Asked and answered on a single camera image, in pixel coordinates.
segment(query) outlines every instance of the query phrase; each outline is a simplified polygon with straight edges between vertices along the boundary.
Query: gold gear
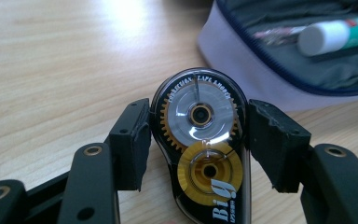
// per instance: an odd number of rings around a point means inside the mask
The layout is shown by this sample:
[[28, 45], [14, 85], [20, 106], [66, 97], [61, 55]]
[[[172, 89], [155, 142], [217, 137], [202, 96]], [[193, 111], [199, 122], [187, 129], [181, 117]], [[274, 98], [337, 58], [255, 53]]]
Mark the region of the gold gear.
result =
[[[160, 110], [159, 112], [161, 113], [160, 116], [160, 124], [162, 125], [161, 130], [164, 132], [164, 136], [168, 137], [167, 141], [171, 142], [171, 146], [175, 147], [176, 150], [181, 150], [181, 153], [184, 153], [187, 146], [183, 145], [181, 142], [179, 142], [175, 136], [173, 136], [172, 132], [171, 132], [171, 128], [168, 125], [168, 107], [169, 107], [169, 102], [168, 99], [164, 99], [164, 104], [162, 104], [163, 109]], [[237, 105], [234, 104], [234, 99], [230, 98], [231, 104], [233, 106], [233, 108], [236, 108]], [[231, 140], [231, 135], [235, 135], [235, 131], [238, 130], [238, 125], [237, 125], [237, 120], [234, 119], [232, 128], [231, 128], [231, 132], [230, 132], [230, 140]]]
[[187, 197], [196, 203], [211, 206], [216, 200], [229, 200], [213, 192], [211, 179], [226, 182], [238, 191], [243, 173], [240, 157], [227, 143], [199, 141], [182, 154], [177, 175]]

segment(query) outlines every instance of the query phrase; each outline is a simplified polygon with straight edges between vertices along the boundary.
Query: white cap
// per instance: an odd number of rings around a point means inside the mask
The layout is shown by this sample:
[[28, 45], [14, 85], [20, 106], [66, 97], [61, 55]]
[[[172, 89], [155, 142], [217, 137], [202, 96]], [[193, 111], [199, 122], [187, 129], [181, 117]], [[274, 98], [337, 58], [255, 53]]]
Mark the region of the white cap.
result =
[[342, 49], [349, 37], [350, 28], [345, 21], [323, 21], [305, 28], [297, 47], [302, 54], [314, 56]]

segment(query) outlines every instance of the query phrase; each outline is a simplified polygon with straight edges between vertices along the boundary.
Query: tape reel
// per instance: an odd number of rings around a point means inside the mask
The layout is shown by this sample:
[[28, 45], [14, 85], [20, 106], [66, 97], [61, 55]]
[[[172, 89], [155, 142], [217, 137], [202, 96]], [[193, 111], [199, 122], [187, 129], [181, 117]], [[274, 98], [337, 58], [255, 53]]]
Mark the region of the tape reel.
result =
[[185, 70], [167, 79], [154, 97], [151, 107], [158, 122], [154, 135], [172, 154], [183, 153], [202, 140], [238, 144], [244, 115], [237, 108], [243, 109], [245, 102], [239, 87], [224, 74], [212, 69]]
[[213, 191], [213, 179], [228, 183], [238, 191], [242, 175], [240, 157], [225, 142], [199, 141], [193, 144], [182, 154], [177, 169], [183, 192], [203, 205], [214, 205], [216, 201], [226, 202], [229, 199]]

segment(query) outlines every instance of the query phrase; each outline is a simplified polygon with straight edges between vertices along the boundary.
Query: wooden surface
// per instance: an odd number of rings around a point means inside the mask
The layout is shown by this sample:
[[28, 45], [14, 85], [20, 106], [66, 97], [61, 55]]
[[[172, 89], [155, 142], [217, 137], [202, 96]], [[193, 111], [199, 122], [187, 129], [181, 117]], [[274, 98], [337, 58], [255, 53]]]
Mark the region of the wooden surface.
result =
[[[27, 189], [102, 142], [127, 104], [167, 77], [206, 66], [196, 44], [211, 1], [0, 1], [0, 179]], [[289, 113], [358, 156], [358, 102]], [[299, 194], [278, 194], [252, 161], [253, 222], [304, 223]], [[120, 192], [122, 223], [191, 223], [176, 206], [153, 141], [141, 192]]]

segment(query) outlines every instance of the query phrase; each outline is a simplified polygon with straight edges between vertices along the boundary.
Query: zipper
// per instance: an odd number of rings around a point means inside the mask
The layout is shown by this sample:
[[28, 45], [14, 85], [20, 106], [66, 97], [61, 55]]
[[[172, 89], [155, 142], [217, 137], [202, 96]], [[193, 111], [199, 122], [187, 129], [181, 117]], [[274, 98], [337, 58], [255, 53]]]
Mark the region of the zipper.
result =
[[247, 47], [261, 60], [266, 64], [272, 71], [274, 71], [278, 76], [283, 78], [285, 81], [291, 85], [297, 87], [302, 91], [306, 91], [311, 94], [323, 95], [323, 96], [356, 96], [358, 95], [358, 87], [345, 90], [330, 90], [325, 88], [320, 88], [313, 86], [297, 78], [292, 72], [288, 71], [282, 64], [278, 63], [273, 57], [271, 57], [265, 50], [263, 50], [262, 45], [255, 40], [251, 35], [248, 34], [245, 27], [242, 27], [241, 24], [235, 19], [234, 16], [228, 11], [224, 6], [223, 0], [216, 0], [217, 6], [219, 7], [221, 13], [226, 18], [227, 22], [231, 25], [237, 35], [242, 39], [242, 41], [247, 45]]

